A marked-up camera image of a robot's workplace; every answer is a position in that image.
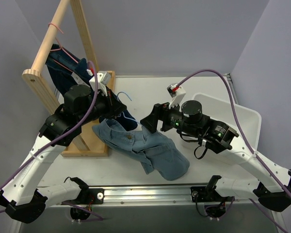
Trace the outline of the light blue denim skirt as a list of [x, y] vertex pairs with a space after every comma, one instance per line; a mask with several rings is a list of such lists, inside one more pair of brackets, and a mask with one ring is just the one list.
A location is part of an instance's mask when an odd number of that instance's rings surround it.
[[189, 160], [177, 149], [172, 139], [162, 133], [127, 131], [114, 119], [105, 119], [92, 127], [95, 135], [111, 149], [141, 163], [146, 174], [154, 170], [167, 181], [184, 176]]

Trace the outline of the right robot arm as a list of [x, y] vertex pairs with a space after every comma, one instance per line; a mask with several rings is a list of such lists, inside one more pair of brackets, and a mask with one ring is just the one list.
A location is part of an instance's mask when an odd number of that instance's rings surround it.
[[276, 212], [291, 205], [291, 169], [275, 164], [260, 153], [252, 153], [235, 129], [203, 114], [200, 102], [189, 100], [172, 108], [169, 103], [157, 103], [141, 124], [155, 133], [159, 121], [161, 131], [176, 129], [181, 136], [191, 137], [204, 152], [211, 150], [253, 176], [252, 179], [228, 179], [213, 175], [205, 188], [208, 199], [253, 199]]

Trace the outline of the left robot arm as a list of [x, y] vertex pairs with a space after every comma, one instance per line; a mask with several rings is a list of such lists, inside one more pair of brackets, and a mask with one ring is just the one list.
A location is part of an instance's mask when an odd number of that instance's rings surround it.
[[81, 134], [82, 126], [100, 117], [112, 119], [127, 109], [111, 89], [103, 94], [85, 85], [75, 85], [64, 94], [64, 103], [50, 115], [20, 168], [0, 187], [0, 206], [13, 220], [31, 223], [53, 205], [69, 201], [84, 204], [89, 186], [80, 178], [58, 185], [38, 185], [54, 160]]

